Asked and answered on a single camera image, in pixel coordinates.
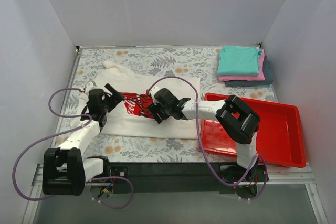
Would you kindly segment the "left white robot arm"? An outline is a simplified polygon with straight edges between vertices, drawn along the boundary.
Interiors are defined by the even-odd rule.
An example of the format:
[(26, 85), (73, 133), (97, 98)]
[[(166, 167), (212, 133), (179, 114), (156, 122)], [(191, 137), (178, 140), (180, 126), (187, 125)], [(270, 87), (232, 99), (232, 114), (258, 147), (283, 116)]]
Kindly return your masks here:
[(44, 153), (42, 189), (45, 195), (82, 194), (86, 182), (97, 178), (106, 182), (112, 170), (105, 156), (84, 159), (83, 154), (107, 122), (107, 114), (123, 101), (123, 95), (110, 84), (104, 89), (86, 88), (88, 102), (80, 115), (79, 129), (57, 148)]

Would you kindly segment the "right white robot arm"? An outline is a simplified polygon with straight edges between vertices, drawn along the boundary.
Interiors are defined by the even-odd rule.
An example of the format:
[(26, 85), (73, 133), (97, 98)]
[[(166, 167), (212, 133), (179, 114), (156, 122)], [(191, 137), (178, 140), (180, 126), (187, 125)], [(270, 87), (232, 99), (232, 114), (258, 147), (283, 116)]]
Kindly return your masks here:
[(260, 116), (242, 99), (235, 95), (218, 101), (178, 99), (167, 88), (160, 89), (156, 86), (149, 90), (148, 95), (153, 100), (149, 111), (159, 124), (168, 118), (218, 122), (236, 143), (238, 176), (248, 181), (257, 174), (256, 137)]

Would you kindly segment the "white coca-cola t-shirt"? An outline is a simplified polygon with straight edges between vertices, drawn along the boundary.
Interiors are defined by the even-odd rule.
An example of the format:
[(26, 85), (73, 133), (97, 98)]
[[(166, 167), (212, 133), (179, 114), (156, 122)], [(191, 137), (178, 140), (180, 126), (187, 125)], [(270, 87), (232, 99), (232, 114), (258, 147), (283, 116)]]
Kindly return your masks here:
[[(146, 90), (159, 77), (144, 76), (132, 70), (104, 61), (105, 69), (93, 80), (97, 88), (104, 89), (108, 83), (118, 92), (128, 98), (135, 99), (137, 95), (145, 95)], [(101, 133), (105, 135), (154, 137), (154, 138), (180, 138), (194, 140), (197, 138), (195, 120), (175, 120), (172, 117), (158, 124), (153, 116), (140, 114), (139, 106), (144, 110), (152, 102), (151, 99), (140, 97), (137, 103), (129, 100), (118, 104), (107, 114), (107, 122)]]

